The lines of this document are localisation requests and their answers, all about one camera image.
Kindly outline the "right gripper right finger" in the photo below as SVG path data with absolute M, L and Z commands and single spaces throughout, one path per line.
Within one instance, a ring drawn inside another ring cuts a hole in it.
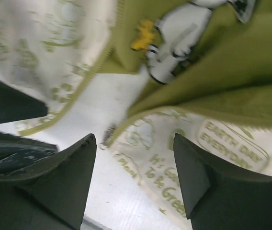
M 173 149 L 194 230 L 272 230 L 272 176 L 229 163 L 180 134 Z

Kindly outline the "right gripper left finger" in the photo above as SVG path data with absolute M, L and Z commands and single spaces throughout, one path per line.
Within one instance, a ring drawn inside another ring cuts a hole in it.
M 96 150 L 96 138 L 88 134 L 49 158 L 0 175 L 0 230 L 80 229 Z

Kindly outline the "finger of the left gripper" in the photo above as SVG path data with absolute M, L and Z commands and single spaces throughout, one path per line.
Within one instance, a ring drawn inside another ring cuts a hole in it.
M 0 132 L 0 175 L 21 170 L 56 153 L 56 145 Z
M 0 81 L 0 124 L 44 117 L 46 104 Z

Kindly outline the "cream green printed jacket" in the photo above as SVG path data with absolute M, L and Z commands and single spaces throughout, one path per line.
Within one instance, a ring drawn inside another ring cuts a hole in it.
M 238 167 L 272 176 L 272 0 L 0 0 L 0 73 L 41 99 L 50 126 L 101 69 L 150 80 L 104 144 L 135 172 L 166 157 L 157 200 L 186 214 L 173 180 L 175 133 Z

